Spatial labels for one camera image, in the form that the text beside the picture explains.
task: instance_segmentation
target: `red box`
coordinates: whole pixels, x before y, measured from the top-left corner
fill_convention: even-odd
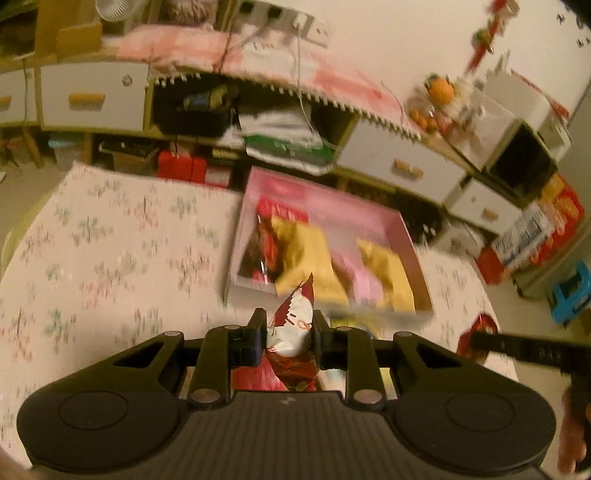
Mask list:
[[[158,178],[205,183],[207,161],[204,158],[176,155],[163,150],[158,156]]]

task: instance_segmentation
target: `orange fruit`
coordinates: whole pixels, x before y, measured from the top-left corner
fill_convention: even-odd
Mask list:
[[[456,96],[453,85],[446,79],[438,78],[431,82],[429,97],[438,105],[447,105]]]

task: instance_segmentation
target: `wall socket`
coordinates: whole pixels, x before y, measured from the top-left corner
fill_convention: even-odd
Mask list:
[[[253,9],[250,14],[240,15],[240,8],[242,2],[238,2],[236,5],[235,15],[238,15],[238,22],[240,24],[249,24],[256,27],[262,27],[267,23],[267,15],[271,7],[281,8],[281,15],[276,20],[273,20],[269,26],[270,30],[276,30],[284,32],[288,35],[296,35],[296,29],[294,23],[296,18],[300,19],[299,22],[302,25],[302,38],[305,38],[305,34],[309,29],[309,25],[314,20],[314,17],[306,12],[296,10],[291,4],[294,4],[293,0],[272,0],[271,2],[264,2],[258,0],[251,0]]]
[[[304,38],[312,43],[322,47],[328,47],[334,29],[328,22],[323,22],[317,18],[313,19]]]

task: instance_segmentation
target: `cable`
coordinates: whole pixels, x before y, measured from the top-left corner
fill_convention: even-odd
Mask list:
[[[388,88],[388,86],[384,83],[383,80],[382,80],[382,87],[384,87],[386,89],[386,91],[390,95],[392,95],[394,97],[394,99],[398,102],[398,106],[400,107],[400,126],[404,127],[404,109],[402,108],[402,104],[400,103],[400,100],[398,100],[398,97],[396,95],[394,95],[394,92]]]
[[[273,18],[267,18],[267,23],[265,23],[262,27],[257,28],[253,33],[248,35],[247,38],[245,38],[244,40],[241,40],[237,44],[232,45],[230,47],[230,39],[232,38],[234,25],[236,23],[236,20],[232,21],[232,24],[230,25],[230,31],[228,32],[228,40],[226,41],[226,47],[225,47],[224,52],[222,54],[222,58],[220,58],[220,60],[218,62],[219,67],[217,68],[217,71],[215,73],[220,74],[222,72],[223,64],[226,61],[226,57],[228,56],[228,54],[231,51],[241,48],[242,46],[244,46],[245,44],[250,42],[253,38],[258,37],[261,33],[263,33],[263,31],[265,31],[269,27],[269,25],[271,25],[272,21],[273,21]]]
[[[297,31],[297,97],[298,97],[298,100],[300,101],[301,111],[304,114],[304,118],[306,119],[306,123],[308,123],[308,127],[310,127],[311,131],[315,132],[316,129],[314,128],[314,126],[312,126],[312,122],[308,118],[308,114],[306,113],[306,109],[304,108],[304,100],[301,95],[301,49],[300,49],[301,35],[300,35],[299,28],[296,28],[296,31]],[[334,145],[322,137],[320,137],[320,139],[322,140],[322,143],[324,145],[326,145],[327,147],[332,148],[333,150],[335,150],[337,152],[340,152],[342,150],[338,145]]]

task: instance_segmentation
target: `red and white wrapper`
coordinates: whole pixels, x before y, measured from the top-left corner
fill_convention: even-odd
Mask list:
[[[260,366],[232,371],[234,390],[316,390],[318,370],[309,352],[313,307],[313,277],[310,275],[281,304],[269,322],[267,350]]]
[[[307,350],[314,307],[313,277],[295,289],[275,312],[267,332],[267,349],[284,357],[295,357]]]

